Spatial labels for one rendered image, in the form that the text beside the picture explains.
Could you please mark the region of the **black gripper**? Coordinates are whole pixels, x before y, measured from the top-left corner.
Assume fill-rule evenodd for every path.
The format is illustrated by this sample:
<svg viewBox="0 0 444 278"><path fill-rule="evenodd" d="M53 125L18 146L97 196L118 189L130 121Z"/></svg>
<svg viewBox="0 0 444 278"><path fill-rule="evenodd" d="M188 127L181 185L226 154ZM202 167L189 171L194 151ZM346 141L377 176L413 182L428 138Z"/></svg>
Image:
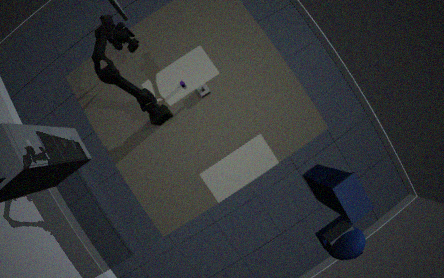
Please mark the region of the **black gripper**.
<svg viewBox="0 0 444 278"><path fill-rule="evenodd" d="M135 52L135 50L138 48L138 43L139 41L137 39L130 39L131 37L135 37L135 35L132 34L132 32L129 30L129 28L125 27L123 29L123 27L125 27L123 22L119 22L116 27L114 29L118 30L121 34L120 34L120 39L117 41L117 43L119 43L120 41L123 42L123 44L125 44L126 42L129 43L129 45L127 46L127 49L129 49L130 53Z"/></svg>

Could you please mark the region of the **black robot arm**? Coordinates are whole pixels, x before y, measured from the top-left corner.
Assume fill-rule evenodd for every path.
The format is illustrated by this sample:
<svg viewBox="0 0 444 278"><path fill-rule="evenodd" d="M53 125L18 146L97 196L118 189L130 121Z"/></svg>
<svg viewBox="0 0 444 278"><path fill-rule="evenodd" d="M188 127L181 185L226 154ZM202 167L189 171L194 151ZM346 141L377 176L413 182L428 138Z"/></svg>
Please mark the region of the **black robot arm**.
<svg viewBox="0 0 444 278"><path fill-rule="evenodd" d="M98 78L104 83L113 84L119 86L125 92L130 93L132 96L137 98L140 104L141 110L146 111L153 119L162 115L162 109L160 105L157 104L157 100L151 91L143 88L142 90L129 80L124 79L120 74L119 70L116 69L113 61L108 59L105 55L105 47L108 42L112 43L115 49L122 50L122 41L117 43L120 39L120 32L114 30L114 21L112 16L104 15L100 17L102 25L95 30L96 43L93 50L92 61L94 62L94 69ZM107 66L101 70L100 61L104 60L107 62ZM137 102L137 103L138 103ZM150 103L152 102L152 103ZM150 103L150 104L148 104ZM147 105L148 104L148 105Z"/></svg>

